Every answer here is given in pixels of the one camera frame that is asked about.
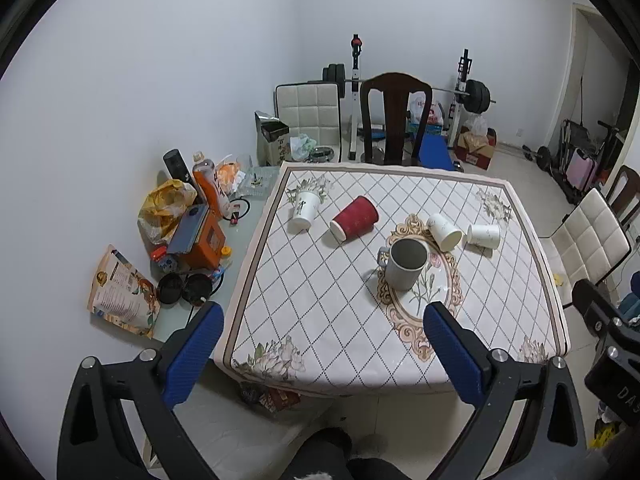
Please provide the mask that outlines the colourful printed booklet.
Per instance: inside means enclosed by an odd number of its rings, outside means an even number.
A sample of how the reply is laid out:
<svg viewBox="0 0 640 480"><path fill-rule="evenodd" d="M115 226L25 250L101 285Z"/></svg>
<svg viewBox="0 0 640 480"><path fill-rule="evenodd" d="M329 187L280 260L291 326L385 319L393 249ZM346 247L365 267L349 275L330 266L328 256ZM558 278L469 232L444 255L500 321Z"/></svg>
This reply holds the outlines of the colourful printed booklet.
<svg viewBox="0 0 640 480"><path fill-rule="evenodd" d="M126 332L151 338L160 302L155 285L108 245L93 273L87 309Z"/></svg>

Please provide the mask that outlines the white paper cup with calligraphy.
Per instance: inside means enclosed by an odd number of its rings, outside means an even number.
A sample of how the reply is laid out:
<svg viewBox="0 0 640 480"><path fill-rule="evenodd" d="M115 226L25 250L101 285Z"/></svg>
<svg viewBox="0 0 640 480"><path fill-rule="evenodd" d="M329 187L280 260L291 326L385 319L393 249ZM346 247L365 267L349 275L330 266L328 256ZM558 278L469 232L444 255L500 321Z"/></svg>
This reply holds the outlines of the white paper cup with calligraphy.
<svg viewBox="0 0 640 480"><path fill-rule="evenodd" d="M294 212L291 219L296 228L309 230L316 218L321 203L320 196L312 191L298 192L294 202Z"/></svg>

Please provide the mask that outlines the black headphones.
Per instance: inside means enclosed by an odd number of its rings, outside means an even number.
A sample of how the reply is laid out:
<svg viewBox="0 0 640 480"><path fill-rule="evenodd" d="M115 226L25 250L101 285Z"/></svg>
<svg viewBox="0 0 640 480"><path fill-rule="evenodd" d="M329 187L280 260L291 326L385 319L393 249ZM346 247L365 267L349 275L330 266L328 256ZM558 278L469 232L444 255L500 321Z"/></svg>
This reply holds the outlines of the black headphones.
<svg viewBox="0 0 640 480"><path fill-rule="evenodd" d="M193 307L201 307L223 282L224 276L216 272L170 272L158 282L156 296L163 306L172 306L183 300Z"/></svg>

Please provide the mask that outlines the barbell with black weights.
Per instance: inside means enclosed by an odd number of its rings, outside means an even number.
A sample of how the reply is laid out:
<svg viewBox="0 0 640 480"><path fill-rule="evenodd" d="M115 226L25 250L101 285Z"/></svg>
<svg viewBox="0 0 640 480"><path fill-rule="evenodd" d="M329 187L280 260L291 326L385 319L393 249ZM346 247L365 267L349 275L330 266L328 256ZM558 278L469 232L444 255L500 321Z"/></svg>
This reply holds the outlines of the barbell with black weights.
<svg viewBox="0 0 640 480"><path fill-rule="evenodd" d="M359 77L359 58L362 40L352 37L352 76L347 77L342 64L329 64L323 67L321 80L337 86L337 95L343 99L346 89L352 89L352 99L360 106L362 125L350 126L350 140L363 140L362 162L375 165L419 165L420 151L426 136L428 115L433 104L434 87L405 73L384 73L362 80ZM452 128L457 128L461 113L481 115L487 112L494 102L486 86L469 77L473 60L469 52L464 51L458 63L457 85L448 92L454 96L452 103ZM383 126L385 145L375 146L370 113L370 93L377 91L383 99L385 125ZM424 96L425 104L419 115L416 132L408 130L411 112L410 96Z"/></svg>

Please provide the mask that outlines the orange white snack bag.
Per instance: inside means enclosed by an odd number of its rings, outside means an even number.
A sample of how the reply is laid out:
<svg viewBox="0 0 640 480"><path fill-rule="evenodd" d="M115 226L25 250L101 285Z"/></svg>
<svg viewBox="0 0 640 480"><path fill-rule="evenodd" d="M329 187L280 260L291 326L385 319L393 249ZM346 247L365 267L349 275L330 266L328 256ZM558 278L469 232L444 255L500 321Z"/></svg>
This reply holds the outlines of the orange white snack bag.
<svg viewBox="0 0 640 480"><path fill-rule="evenodd" d="M214 163L202 152L193 154L192 174L213 213L218 218L228 218L230 214L228 197L219 185Z"/></svg>

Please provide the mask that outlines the white padded chair right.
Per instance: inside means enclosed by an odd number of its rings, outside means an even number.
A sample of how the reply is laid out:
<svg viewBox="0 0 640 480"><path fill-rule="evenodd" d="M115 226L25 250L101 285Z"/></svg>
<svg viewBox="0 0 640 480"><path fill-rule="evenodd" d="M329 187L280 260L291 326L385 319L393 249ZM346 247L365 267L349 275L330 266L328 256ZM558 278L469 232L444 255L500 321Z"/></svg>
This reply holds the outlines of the white padded chair right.
<svg viewBox="0 0 640 480"><path fill-rule="evenodd" d="M540 238L562 306L580 280L602 283L631 254L631 244L602 193L592 188L548 237Z"/></svg>

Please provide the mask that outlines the white marbled paper cup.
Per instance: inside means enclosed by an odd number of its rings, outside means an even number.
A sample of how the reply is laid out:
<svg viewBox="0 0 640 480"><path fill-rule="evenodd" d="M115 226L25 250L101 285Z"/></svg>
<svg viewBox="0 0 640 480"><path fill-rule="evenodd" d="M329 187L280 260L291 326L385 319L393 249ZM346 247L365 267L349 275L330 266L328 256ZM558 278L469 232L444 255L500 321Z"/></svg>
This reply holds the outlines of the white marbled paper cup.
<svg viewBox="0 0 640 480"><path fill-rule="evenodd" d="M472 245L496 250L500 245L501 231L496 224L471 224L466 238Z"/></svg>

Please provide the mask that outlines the black cylindrical bottle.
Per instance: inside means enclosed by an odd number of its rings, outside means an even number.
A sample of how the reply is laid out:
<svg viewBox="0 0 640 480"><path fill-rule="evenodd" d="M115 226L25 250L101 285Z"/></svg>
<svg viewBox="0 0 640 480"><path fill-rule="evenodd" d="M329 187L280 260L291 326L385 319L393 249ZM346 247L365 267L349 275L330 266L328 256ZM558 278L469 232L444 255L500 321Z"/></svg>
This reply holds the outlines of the black cylindrical bottle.
<svg viewBox="0 0 640 480"><path fill-rule="evenodd" d="M183 183L190 184L192 188L196 188L193 178L190 174L186 163L184 162L182 155L178 148L173 148L165 154L163 154L163 161L165 166L173 179L180 180Z"/></svg>

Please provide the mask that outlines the orange cardboard box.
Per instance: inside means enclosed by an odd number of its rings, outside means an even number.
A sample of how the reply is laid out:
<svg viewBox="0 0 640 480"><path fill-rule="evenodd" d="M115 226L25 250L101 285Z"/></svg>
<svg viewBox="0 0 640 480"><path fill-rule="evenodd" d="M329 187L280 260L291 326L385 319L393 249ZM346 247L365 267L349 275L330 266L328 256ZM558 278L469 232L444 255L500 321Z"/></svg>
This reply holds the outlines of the orange cardboard box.
<svg viewBox="0 0 640 480"><path fill-rule="evenodd" d="M167 253L191 269L214 270L220 263L225 242L216 214L204 204L195 205L182 216Z"/></svg>

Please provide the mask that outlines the white padded chair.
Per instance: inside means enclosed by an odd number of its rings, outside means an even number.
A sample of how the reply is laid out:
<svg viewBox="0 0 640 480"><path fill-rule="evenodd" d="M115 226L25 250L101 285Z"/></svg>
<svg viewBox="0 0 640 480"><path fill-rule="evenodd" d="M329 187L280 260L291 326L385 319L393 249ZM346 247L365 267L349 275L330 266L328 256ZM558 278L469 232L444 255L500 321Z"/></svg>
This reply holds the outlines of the white padded chair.
<svg viewBox="0 0 640 480"><path fill-rule="evenodd" d="M562 306L580 280L602 283L631 254L631 244L602 193L592 188L548 237L540 238Z"/></svg>
<svg viewBox="0 0 640 480"><path fill-rule="evenodd" d="M334 162L342 157L341 99L335 82L279 84L274 89L274 110L292 136L306 134L320 148L333 148Z"/></svg>

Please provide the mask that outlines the grey ribbed ceramic mug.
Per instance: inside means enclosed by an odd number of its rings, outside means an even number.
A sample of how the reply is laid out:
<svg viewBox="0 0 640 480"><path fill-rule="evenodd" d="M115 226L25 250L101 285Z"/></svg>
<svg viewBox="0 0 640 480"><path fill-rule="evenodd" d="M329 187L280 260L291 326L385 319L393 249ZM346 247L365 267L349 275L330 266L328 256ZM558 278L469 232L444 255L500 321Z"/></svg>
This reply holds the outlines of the grey ribbed ceramic mug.
<svg viewBox="0 0 640 480"><path fill-rule="evenodd" d="M414 238L395 240L378 250L378 265L391 289L408 292L416 284L428 261L428 250Z"/></svg>

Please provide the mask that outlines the cardboard box on floor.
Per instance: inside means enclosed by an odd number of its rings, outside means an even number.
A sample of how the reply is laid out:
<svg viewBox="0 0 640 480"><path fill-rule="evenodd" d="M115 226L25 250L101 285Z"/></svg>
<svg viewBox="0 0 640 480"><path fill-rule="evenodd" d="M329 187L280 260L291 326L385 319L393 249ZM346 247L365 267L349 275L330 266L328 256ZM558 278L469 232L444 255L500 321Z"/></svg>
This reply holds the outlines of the cardboard box on floor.
<svg viewBox="0 0 640 480"><path fill-rule="evenodd" d="M458 134L458 140L454 146L454 154L462 162L487 170L497 146L497 133L494 128L488 128L484 136L472 133L469 128L463 127Z"/></svg>

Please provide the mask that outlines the dark wooden chair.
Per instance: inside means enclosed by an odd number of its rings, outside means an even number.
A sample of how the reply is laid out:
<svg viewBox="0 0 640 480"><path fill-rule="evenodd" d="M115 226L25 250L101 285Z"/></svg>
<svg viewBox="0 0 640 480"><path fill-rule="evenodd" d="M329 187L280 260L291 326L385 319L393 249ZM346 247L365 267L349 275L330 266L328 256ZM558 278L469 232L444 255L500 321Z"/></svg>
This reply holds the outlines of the dark wooden chair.
<svg viewBox="0 0 640 480"><path fill-rule="evenodd" d="M369 94L372 90L382 94L385 118L384 157L374 160ZM409 98L422 92L425 104L420 117L416 138L409 157L405 156L406 114ZM363 81L360 84L360 110L363 131L363 155L366 164L419 166L418 155L430 114L433 88L426 82L405 73L385 73Z"/></svg>

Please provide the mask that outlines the yellow plastic bag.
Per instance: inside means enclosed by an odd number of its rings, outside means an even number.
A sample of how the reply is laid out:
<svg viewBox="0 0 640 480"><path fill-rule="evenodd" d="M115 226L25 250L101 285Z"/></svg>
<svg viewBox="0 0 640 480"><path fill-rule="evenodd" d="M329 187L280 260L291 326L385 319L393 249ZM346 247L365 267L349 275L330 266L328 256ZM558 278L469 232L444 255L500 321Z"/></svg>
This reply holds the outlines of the yellow plastic bag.
<svg viewBox="0 0 640 480"><path fill-rule="evenodd" d="M198 192L190 183L169 179L145 197L138 212L138 226L154 246L168 245L184 213Z"/></svg>

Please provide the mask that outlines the pink suitcase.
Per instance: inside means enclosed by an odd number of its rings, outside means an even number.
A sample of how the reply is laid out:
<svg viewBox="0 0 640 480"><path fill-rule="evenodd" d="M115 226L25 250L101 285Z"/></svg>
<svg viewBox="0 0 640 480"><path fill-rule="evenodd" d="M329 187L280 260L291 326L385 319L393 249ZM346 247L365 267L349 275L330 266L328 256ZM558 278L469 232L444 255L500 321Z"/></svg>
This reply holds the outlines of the pink suitcase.
<svg viewBox="0 0 640 480"><path fill-rule="evenodd" d="M584 192L596 167L597 161L592 156L581 148L575 148L566 170L568 183L575 190Z"/></svg>

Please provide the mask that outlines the red ribbed paper cup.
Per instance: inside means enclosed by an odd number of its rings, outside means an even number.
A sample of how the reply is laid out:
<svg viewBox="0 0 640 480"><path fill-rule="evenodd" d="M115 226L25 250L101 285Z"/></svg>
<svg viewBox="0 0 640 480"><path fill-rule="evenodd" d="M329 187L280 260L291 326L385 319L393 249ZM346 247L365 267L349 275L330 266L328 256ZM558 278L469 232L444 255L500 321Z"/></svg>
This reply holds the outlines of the red ribbed paper cup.
<svg viewBox="0 0 640 480"><path fill-rule="evenodd" d="M360 195L330 221L330 231L340 243L344 243L371 231L379 218L373 203Z"/></svg>

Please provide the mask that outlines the glass crystal tray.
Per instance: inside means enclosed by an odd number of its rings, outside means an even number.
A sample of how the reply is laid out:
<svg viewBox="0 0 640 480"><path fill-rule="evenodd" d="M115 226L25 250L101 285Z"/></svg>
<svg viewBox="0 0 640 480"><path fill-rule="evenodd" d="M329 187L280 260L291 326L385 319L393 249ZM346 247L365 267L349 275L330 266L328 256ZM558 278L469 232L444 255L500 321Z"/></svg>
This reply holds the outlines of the glass crystal tray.
<svg viewBox="0 0 640 480"><path fill-rule="evenodd" d="M277 181L279 171L279 167L273 166L250 168L247 170L236 195L267 198Z"/></svg>

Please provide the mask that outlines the plain white paper cup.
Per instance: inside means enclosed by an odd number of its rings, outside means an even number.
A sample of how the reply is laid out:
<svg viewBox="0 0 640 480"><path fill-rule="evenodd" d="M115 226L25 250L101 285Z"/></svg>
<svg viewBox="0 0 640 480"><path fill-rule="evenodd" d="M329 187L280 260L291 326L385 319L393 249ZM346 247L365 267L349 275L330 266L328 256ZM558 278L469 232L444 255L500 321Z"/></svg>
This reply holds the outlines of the plain white paper cup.
<svg viewBox="0 0 640 480"><path fill-rule="evenodd" d="M442 252L452 252L462 240L463 232L442 214L432 214L426 225Z"/></svg>

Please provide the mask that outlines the blue weight bench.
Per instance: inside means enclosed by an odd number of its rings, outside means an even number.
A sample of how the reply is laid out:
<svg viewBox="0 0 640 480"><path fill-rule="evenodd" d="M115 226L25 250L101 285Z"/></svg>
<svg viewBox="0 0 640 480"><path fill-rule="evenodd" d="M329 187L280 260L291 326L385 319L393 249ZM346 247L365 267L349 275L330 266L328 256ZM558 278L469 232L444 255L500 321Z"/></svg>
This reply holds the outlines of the blue weight bench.
<svg viewBox="0 0 640 480"><path fill-rule="evenodd" d="M420 145L419 164L428 169L441 169L447 171L461 171L458 162L451 159L447 141L439 134L425 133Z"/></svg>

